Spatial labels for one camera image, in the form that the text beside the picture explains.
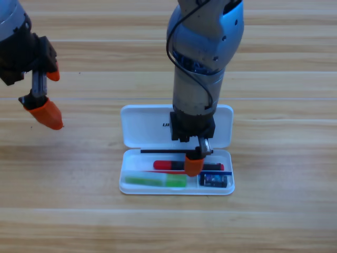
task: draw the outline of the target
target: pencil case lid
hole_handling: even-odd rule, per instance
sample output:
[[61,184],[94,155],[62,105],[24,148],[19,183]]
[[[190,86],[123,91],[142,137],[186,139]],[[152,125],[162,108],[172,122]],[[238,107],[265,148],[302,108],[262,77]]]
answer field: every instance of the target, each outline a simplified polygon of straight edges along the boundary
[[[171,140],[170,112],[168,105],[127,105],[121,110],[124,144],[141,149],[194,149],[199,146],[197,137],[189,142]],[[231,143],[233,109],[218,105],[214,114],[214,137],[209,139],[211,148],[226,148]]]

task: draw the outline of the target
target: green highlighter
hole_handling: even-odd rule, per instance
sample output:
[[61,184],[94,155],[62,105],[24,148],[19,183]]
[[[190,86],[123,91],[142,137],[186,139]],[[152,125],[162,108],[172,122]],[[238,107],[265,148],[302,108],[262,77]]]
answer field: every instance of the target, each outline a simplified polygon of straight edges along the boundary
[[140,184],[143,186],[186,187],[187,185],[187,175],[125,171],[123,178],[125,183]]

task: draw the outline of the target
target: black cable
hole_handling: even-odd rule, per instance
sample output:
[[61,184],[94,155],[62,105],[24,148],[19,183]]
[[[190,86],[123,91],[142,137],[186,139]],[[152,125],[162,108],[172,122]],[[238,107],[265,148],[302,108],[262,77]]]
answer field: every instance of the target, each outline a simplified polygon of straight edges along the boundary
[[170,40],[171,37],[173,35],[173,33],[175,32],[175,30],[177,29],[177,27],[183,23],[185,20],[187,20],[189,17],[191,17],[195,12],[197,12],[198,10],[200,10],[202,7],[204,7],[206,4],[208,4],[211,0],[206,0],[204,1],[201,5],[199,5],[197,8],[195,8],[194,10],[192,10],[190,13],[188,13],[185,17],[183,17],[181,20],[179,20],[173,27],[172,31],[170,32],[169,36],[167,37],[167,42],[166,42],[166,53],[167,56],[169,57],[169,59],[171,60],[171,62],[173,62],[173,64],[179,69],[181,70],[183,73],[185,73],[187,76],[189,76],[193,81],[195,81],[196,83],[198,83],[208,94],[209,96],[209,105],[208,107],[206,107],[206,109],[209,109],[212,107],[213,105],[213,98],[212,95],[210,93],[210,91],[208,90],[208,88],[202,84],[198,79],[194,78],[192,75],[190,75],[185,69],[183,69],[170,55]]

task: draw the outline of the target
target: light wooden surface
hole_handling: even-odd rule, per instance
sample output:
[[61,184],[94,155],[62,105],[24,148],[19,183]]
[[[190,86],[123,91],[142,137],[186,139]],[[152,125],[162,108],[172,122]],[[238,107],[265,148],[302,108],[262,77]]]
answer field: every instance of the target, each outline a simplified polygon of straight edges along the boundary
[[246,0],[221,93],[235,111],[228,197],[126,196],[120,109],[170,104],[176,0],[22,0],[58,52],[49,130],[1,86],[0,252],[336,253],[337,2]]

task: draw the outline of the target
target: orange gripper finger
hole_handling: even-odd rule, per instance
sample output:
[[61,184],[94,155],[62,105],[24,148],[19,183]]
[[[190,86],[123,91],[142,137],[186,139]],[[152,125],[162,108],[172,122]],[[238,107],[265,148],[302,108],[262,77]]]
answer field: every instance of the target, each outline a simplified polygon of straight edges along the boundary
[[39,123],[53,130],[60,130],[63,127],[61,111],[49,99],[42,107],[28,110],[28,112],[30,112]]
[[57,65],[57,71],[55,72],[47,72],[47,77],[52,80],[57,82],[58,80],[60,80],[60,70],[58,69],[58,63],[56,63]]
[[189,177],[196,177],[202,171],[204,167],[204,159],[190,160],[185,157],[185,172]]

